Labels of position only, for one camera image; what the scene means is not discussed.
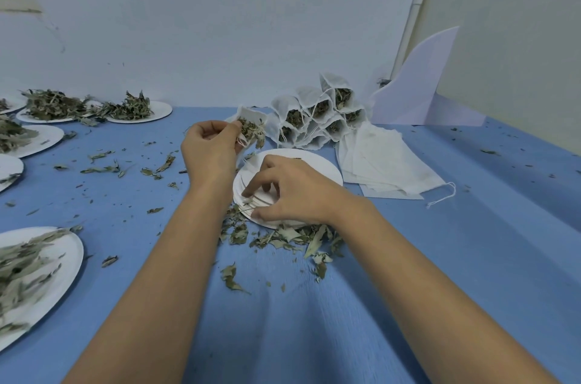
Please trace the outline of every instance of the person's right arm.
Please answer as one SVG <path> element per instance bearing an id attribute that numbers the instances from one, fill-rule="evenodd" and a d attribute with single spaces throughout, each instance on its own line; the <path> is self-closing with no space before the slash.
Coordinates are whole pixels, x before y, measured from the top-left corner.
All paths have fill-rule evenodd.
<path id="1" fill-rule="evenodd" d="M 558 382 L 369 200 L 301 160 L 273 155 L 243 195 L 271 183 L 280 199 L 253 216 L 333 226 L 373 280 L 433 383 Z"/>

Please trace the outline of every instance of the stack of empty tea bags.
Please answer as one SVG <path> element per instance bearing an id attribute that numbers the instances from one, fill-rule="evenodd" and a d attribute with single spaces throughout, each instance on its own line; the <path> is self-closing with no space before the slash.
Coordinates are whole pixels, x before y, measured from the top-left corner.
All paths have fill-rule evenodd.
<path id="1" fill-rule="evenodd" d="M 423 199 L 420 193 L 441 185 L 450 185 L 454 190 L 443 199 L 455 195 L 454 183 L 446 184 L 410 150 L 396 130 L 366 121 L 341 138 L 336 154 L 343 180 L 359 183 L 366 197 Z"/>
<path id="2" fill-rule="evenodd" d="M 338 142 L 367 119 L 349 83 L 342 77 L 320 75 L 321 88 L 300 87 L 294 95 L 275 98 L 266 120 L 266 136 L 281 147 L 318 150 Z"/>

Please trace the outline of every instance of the white board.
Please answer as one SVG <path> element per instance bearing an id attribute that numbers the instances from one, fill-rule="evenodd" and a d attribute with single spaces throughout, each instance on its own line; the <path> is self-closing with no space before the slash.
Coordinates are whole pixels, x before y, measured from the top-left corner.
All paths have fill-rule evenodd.
<path id="1" fill-rule="evenodd" d="M 0 14 L 0 86 L 174 106 L 268 104 L 393 63 L 412 0 L 39 0 Z"/>

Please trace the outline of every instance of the blue table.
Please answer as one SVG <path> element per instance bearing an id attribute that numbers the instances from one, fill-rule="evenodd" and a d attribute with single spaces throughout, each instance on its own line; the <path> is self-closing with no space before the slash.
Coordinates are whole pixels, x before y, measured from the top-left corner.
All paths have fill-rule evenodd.
<path id="1" fill-rule="evenodd" d="M 25 177 L 0 193 L 0 232 L 82 223 L 80 237 L 93 257 L 83 263 L 66 299 L 0 353 L 2 382 L 62 380 L 185 192 L 179 153 L 160 181 L 140 169 L 156 168 L 178 150 L 190 124 L 233 112 L 178 108 L 140 125 L 89 129 L 69 123 L 62 127 L 77 131 L 76 138 L 25 159 Z M 455 131 L 397 129 L 421 159 L 455 182 L 458 193 L 429 210 L 426 202 L 449 187 L 427 193 L 426 202 L 376 199 L 375 205 L 560 380 L 581 382 L 581 158 L 493 120 Z M 79 173 L 98 149 L 115 153 L 95 164 L 117 159 L 129 167 L 125 177 Z M 320 154 L 335 162 L 330 146 Z M 59 172 L 55 164 L 70 170 Z M 174 181 L 181 190 L 167 186 Z M 349 189 L 360 192 L 358 186 Z M 10 200 L 15 207 L 4 206 Z M 164 209 L 146 213 L 157 207 Z M 101 268 L 113 255 L 119 261 Z M 258 253 L 247 245 L 219 248 L 184 382 L 428 382 L 348 251 L 329 265 L 320 284 L 309 272 L 311 262 L 297 256 L 294 263 L 291 252 L 270 246 Z M 229 291 L 220 280 L 219 271 L 233 262 L 236 281 L 251 296 Z"/>

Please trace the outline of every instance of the person's right hand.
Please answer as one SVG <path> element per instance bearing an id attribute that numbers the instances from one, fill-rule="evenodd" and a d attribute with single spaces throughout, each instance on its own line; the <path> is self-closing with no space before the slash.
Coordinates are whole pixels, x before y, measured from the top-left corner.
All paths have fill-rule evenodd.
<path id="1" fill-rule="evenodd" d="M 298 220 L 307 224 L 333 225 L 336 219 L 357 199 L 301 159 L 268 154 L 260 171 L 242 192 L 250 197 L 260 186 L 267 192 L 273 184 L 279 194 L 276 203 L 259 207 L 252 217 L 264 221 Z"/>

